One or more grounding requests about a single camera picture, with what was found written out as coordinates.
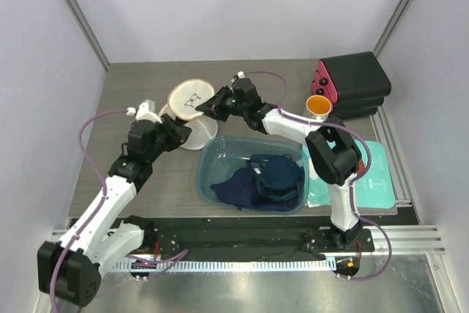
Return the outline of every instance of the cable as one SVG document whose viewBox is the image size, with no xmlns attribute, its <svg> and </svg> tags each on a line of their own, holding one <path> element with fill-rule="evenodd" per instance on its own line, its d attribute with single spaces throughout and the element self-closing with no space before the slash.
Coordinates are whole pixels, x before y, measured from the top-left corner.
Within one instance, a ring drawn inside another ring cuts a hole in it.
<svg viewBox="0 0 469 313">
<path fill-rule="evenodd" d="M 245 73 L 245 75 L 251 75 L 251 74 L 255 74 L 255 73 L 264 73 L 264 74 L 268 74 L 268 75 L 273 75 L 275 77 L 280 78 L 284 82 L 284 87 L 285 87 L 284 95 L 282 97 L 280 105 L 278 105 L 278 108 L 277 108 L 278 113 L 281 116 L 285 117 L 286 119 L 290 119 L 292 121 L 300 122 L 300 123 L 308 125 L 308 126 L 313 125 L 313 126 L 327 126 L 329 128 L 337 128 L 339 130 L 342 130 L 342 131 L 347 132 L 348 134 L 352 135 L 357 140 L 359 140 L 360 143 L 363 145 L 363 148 L 366 151 L 366 157 L 367 157 L 368 161 L 366 163 L 365 170 L 363 171 L 363 173 L 357 174 L 357 176 L 352 178 L 351 181 L 349 182 L 348 186 L 349 186 L 349 194 L 350 194 L 350 207 L 352 208 L 353 215 L 358 220 L 360 220 L 364 223 L 370 224 L 370 225 L 376 227 L 377 229 L 379 229 L 382 232 L 384 238 L 386 239 L 386 243 L 388 244 L 388 258 L 387 258 L 384 266 L 378 272 L 376 272 L 375 274 L 372 274 L 370 276 L 362 276 L 362 277 L 358 277 L 358 278 L 349 277 L 349 276 L 345 276 L 345 275 L 341 275 L 341 277 L 344 278 L 344 279 L 347 279 L 347 280 L 365 281 L 365 280 L 376 278 L 377 276 L 381 275 L 388 268 L 389 264 L 391 263 L 391 258 L 392 258 L 392 253 L 393 253 L 392 247 L 391 247 L 391 240 L 389 239 L 388 234 L 386 234 L 386 231 L 380 225 L 378 225 L 374 221 L 366 219 L 366 218 L 360 216 L 360 214 L 358 214 L 357 210 L 355 209 L 355 203 L 354 203 L 354 199 L 353 199 L 353 194 L 354 194 L 353 184 L 356 181 L 358 181 L 359 179 L 361 179 L 363 176 L 365 176 L 365 174 L 369 171 L 369 168 L 372 165 L 372 153 L 369 150 L 369 147 L 366 144 L 365 140 L 360 135 L 358 135 L 355 131 L 350 130 L 349 128 L 346 128 L 346 127 L 341 126 L 341 125 L 336 125 L 336 124 L 332 124 L 332 123 L 329 123 L 329 122 L 313 121 L 313 120 L 310 120 L 310 119 L 301 119 L 301 118 L 296 117 L 296 116 L 285 114 L 285 111 L 281 107 L 284 103 L 285 97 L 287 96 L 287 88 L 288 88 L 287 80 L 285 78 L 283 78 L 282 76 L 280 76 L 279 74 L 272 73 L 270 71 L 251 71 L 250 73 Z"/>
<path fill-rule="evenodd" d="M 49 295 L 51 297 L 51 305 L 52 305 L 52 312 L 53 313 L 59 313 L 59 309 L 57 308 L 57 302 L 56 302 L 56 283 L 57 283 L 57 276 L 59 275 L 59 270 L 60 270 L 60 267 L 62 266 L 62 263 L 64 262 L 65 256 L 67 255 L 68 251 L 70 250 L 70 247 L 75 242 L 75 240 L 80 237 L 80 234 L 85 230 L 86 226 L 96 216 L 97 212 L 99 212 L 100 209 L 103 207 L 104 201 L 106 200 L 106 194 L 108 193 L 108 188 L 106 186 L 106 180 L 105 180 L 103 174 L 101 173 L 101 171 L 97 167 L 96 163 L 91 159 L 91 157 L 89 156 L 88 152 L 85 149 L 85 146 L 83 145 L 83 141 L 82 141 L 83 132 L 89 124 L 91 124 L 93 121 L 95 121 L 96 119 L 98 119 L 100 117 L 104 117 L 104 116 L 110 115 L 110 114 L 125 114 L 127 112 L 128 112 L 127 109 L 122 109 L 122 110 L 105 111 L 103 113 L 97 114 L 94 117 L 92 117 L 91 119 L 88 119 L 83 124 L 83 126 L 81 126 L 81 129 L 78 132 L 78 146 L 80 147 L 80 150 L 83 153 L 85 159 L 89 162 L 89 164 L 92 166 L 92 168 L 95 170 L 96 174 L 100 178 L 101 187 L 103 188 L 103 196 L 101 197 L 101 200 L 98 203 L 95 210 L 93 210 L 93 212 L 89 215 L 88 219 L 85 220 L 85 222 L 81 225 L 81 227 L 79 227 L 78 230 L 76 230 L 76 234 L 72 236 L 70 241 L 64 247 L 64 249 L 62 250 L 62 252 L 61 252 L 61 254 L 60 254 L 60 256 L 57 260 L 57 263 L 56 263 L 55 267 L 53 268 L 52 277 L 51 277 L 51 287 L 50 287 L 50 290 L 49 290 Z"/>
<path fill-rule="evenodd" d="M 150 274 L 150 275 L 148 275 L 148 276 L 143 276 L 143 280 L 144 280 L 144 281 L 148 281 L 148 279 L 155 279 L 155 278 L 157 278 L 157 277 L 159 277 L 159 276 L 162 276 L 163 274 L 167 273 L 167 272 L 168 272 L 170 269 L 172 269 L 177 263 L 179 263 L 179 262 L 182 260 L 182 258 L 185 257 L 185 255 L 186 255 L 187 253 L 188 253 L 188 250 L 185 249 L 184 251 L 181 251 L 180 253 L 176 254 L 174 257 L 172 257 L 172 258 L 170 258 L 170 259 L 165 259 L 164 261 L 158 261 L 158 263 L 163 263 L 163 262 L 168 262 L 168 261 L 170 261 L 170 260 L 174 260 L 173 263 L 171 263 L 170 265 L 168 265 L 168 266 L 167 266 L 166 268 L 164 268 L 162 271 L 159 271 L 159 272 L 154 273 L 154 274 Z M 142 265 L 140 265 L 140 266 L 142 266 L 142 267 L 147 267 L 147 268 L 154 268 L 154 267 L 151 266 L 151 265 L 143 265 L 143 264 L 142 264 Z M 121 281 L 121 282 L 118 283 L 116 286 L 112 287 L 111 289 L 109 289 L 109 290 L 107 290 L 107 291 L 105 291 L 105 292 L 99 292 L 99 293 L 96 295 L 96 297 L 103 297 L 103 296 L 105 296 L 105 295 L 107 295 L 107 294 L 109 294 L 109 293 L 115 291 L 115 289 L 118 289 L 119 287 L 121 287 L 121 286 L 123 286 L 123 285 L 125 285 L 125 284 L 127 284 L 127 283 L 129 283 L 129 282 L 134 282 L 134 281 Z"/>
<path fill-rule="evenodd" d="M 176 260 L 177 258 L 179 258 L 180 256 L 185 256 L 187 254 L 187 249 L 185 249 L 184 251 L 181 251 L 180 253 L 176 254 L 175 256 L 171 257 L 171 258 L 168 258 L 168 259 L 163 259 L 163 260 L 146 260 L 146 259 L 143 259 L 141 257 L 137 257 L 137 256 L 133 256 L 132 254 L 129 254 L 127 255 L 126 257 L 127 258 L 131 258 L 131 259 L 135 259 L 135 260 L 138 260 L 139 262 L 143 262 L 143 263 L 137 263 L 137 265 L 139 266 L 145 266 L 145 265 L 158 265 L 158 264 L 163 264 L 163 263 L 167 263 L 167 262 L 172 262 L 173 260 Z"/>
</svg>

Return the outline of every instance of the clear plastic container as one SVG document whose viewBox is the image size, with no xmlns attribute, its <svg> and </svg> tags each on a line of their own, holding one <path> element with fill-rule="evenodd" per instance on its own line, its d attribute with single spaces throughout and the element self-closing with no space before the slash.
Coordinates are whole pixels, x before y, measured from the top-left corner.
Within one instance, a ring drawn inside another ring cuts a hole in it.
<svg viewBox="0 0 469 313">
<path fill-rule="evenodd" d="M 227 205 L 218 200 L 218 197 L 211 185 L 227 181 L 238 170 L 246 166 L 246 161 L 253 154 L 269 155 L 291 155 L 292 160 L 305 171 L 305 185 L 300 193 L 302 197 L 298 206 L 286 212 L 280 211 L 261 211 L 255 209 L 246 209 L 252 213 L 292 215 L 301 210 L 308 198 L 309 186 L 309 167 L 308 159 L 301 150 L 300 146 L 294 144 L 269 141 L 265 139 L 250 139 L 237 136 L 220 136 L 208 142 L 202 151 L 202 156 L 197 166 L 196 187 L 200 197 L 212 204 L 220 207 L 230 207 L 238 209 L 234 205 Z"/>
</svg>

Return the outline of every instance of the black case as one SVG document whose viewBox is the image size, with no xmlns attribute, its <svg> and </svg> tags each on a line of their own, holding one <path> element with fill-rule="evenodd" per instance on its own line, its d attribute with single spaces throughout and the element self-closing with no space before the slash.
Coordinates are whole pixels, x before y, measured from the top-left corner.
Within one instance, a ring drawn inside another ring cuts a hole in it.
<svg viewBox="0 0 469 313">
<path fill-rule="evenodd" d="M 332 102 L 335 116 L 349 119 L 375 114 L 384 97 L 391 93 L 391 82 L 371 51 L 320 61 L 337 91 L 336 102 Z"/>
</svg>

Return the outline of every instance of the orange cup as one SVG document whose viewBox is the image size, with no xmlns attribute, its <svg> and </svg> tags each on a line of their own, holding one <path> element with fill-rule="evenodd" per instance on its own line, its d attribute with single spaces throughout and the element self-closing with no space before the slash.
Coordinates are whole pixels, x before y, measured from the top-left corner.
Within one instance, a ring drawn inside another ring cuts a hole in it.
<svg viewBox="0 0 469 313">
<path fill-rule="evenodd" d="M 332 103 L 323 95 L 312 95 L 306 101 L 303 116 L 308 119 L 326 120 L 332 110 Z"/>
</svg>

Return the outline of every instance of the dark blue fabric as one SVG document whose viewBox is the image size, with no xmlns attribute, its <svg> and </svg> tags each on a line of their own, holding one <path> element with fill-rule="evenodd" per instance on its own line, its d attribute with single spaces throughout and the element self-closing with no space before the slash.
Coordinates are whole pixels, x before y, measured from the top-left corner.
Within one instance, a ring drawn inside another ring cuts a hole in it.
<svg viewBox="0 0 469 313">
<path fill-rule="evenodd" d="M 298 206 L 304 170 L 280 155 L 252 155 L 247 167 L 224 183 L 212 185 L 218 199 L 228 205 L 257 210 L 288 211 Z"/>
</svg>

